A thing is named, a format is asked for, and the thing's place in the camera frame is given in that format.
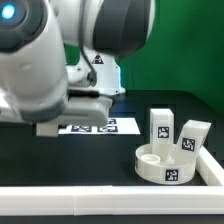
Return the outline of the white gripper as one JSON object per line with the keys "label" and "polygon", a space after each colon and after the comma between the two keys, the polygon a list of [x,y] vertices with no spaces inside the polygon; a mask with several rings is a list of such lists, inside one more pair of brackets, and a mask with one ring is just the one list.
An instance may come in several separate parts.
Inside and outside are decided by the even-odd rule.
{"label": "white gripper", "polygon": [[72,91],[68,101],[46,109],[22,110],[21,118],[29,123],[58,125],[105,126],[113,100],[96,91]]}

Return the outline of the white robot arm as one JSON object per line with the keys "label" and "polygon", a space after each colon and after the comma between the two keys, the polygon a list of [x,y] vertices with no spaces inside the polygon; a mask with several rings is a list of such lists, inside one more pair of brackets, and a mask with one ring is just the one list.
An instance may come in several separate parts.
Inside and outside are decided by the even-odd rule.
{"label": "white robot arm", "polygon": [[64,47],[127,57],[154,18],[155,0],[0,0],[0,122],[106,125],[98,72],[67,66]]}

